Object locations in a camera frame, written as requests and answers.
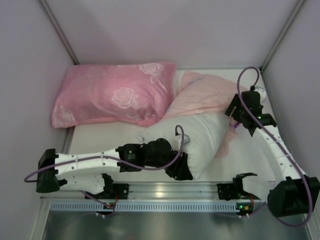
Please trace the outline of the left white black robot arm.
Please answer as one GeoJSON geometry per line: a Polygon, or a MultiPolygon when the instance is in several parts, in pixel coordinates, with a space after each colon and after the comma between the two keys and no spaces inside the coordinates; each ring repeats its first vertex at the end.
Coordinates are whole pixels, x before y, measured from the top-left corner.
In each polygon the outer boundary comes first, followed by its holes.
{"type": "Polygon", "coordinates": [[[38,161],[36,192],[83,191],[93,197],[113,193],[113,173],[163,170],[176,181],[192,180],[188,154],[164,138],[128,143],[92,154],[62,154],[47,149],[38,161]]]}

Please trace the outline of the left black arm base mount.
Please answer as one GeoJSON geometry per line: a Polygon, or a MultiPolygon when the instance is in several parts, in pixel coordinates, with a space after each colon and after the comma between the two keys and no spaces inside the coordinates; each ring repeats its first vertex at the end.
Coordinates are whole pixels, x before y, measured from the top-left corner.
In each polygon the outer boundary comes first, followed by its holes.
{"type": "Polygon", "coordinates": [[[93,197],[98,200],[127,200],[129,194],[129,184],[127,183],[114,183],[111,188],[104,190],[98,194],[92,194],[86,192],[90,197],[93,197]]]}

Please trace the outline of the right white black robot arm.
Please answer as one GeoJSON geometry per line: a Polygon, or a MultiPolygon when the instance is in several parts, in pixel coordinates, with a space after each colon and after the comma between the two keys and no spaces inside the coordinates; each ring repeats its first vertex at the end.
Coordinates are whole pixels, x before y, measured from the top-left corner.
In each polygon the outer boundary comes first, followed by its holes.
{"type": "Polygon", "coordinates": [[[274,182],[267,182],[256,173],[240,173],[233,178],[240,194],[252,194],[267,202],[272,215],[281,218],[293,215],[310,215],[320,192],[320,182],[309,177],[297,165],[283,142],[276,121],[263,113],[261,96],[256,91],[235,94],[225,115],[241,123],[264,154],[274,182]]]}

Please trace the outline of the white pillow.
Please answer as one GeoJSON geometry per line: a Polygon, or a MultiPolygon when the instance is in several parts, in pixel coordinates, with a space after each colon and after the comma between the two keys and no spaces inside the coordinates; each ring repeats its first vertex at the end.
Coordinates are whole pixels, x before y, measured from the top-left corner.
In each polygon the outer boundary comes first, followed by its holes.
{"type": "Polygon", "coordinates": [[[229,121],[221,113],[201,113],[162,119],[136,134],[143,143],[166,139],[172,146],[176,143],[175,127],[180,125],[190,142],[183,150],[187,153],[187,166],[192,179],[198,179],[213,161],[227,134],[229,121]]]}

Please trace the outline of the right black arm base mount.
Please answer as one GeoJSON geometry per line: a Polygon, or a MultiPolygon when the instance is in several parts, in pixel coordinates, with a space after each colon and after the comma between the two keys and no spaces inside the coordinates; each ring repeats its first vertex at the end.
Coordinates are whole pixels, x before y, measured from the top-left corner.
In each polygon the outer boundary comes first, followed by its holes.
{"type": "Polygon", "coordinates": [[[217,184],[217,192],[219,199],[225,201],[239,200],[246,197],[233,183],[217,184]]]}

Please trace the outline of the purple princess print pillowcase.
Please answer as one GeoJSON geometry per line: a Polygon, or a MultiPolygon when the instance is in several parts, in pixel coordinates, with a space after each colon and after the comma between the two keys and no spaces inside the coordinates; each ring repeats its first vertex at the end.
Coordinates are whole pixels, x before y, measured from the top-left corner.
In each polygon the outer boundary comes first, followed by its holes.
{"type": "MultiPolygon", "coordinates": [[[[182,78],[173,78],[171,88],[174,100],[162,119],[195,114],[223,114],[236,93],[236,84],[220,76],[186,70],[182,78]]],[[[229,142],[237,134],[235,121],[227,117],[229,127],[215,158],[228,153],[229,142]]]]}

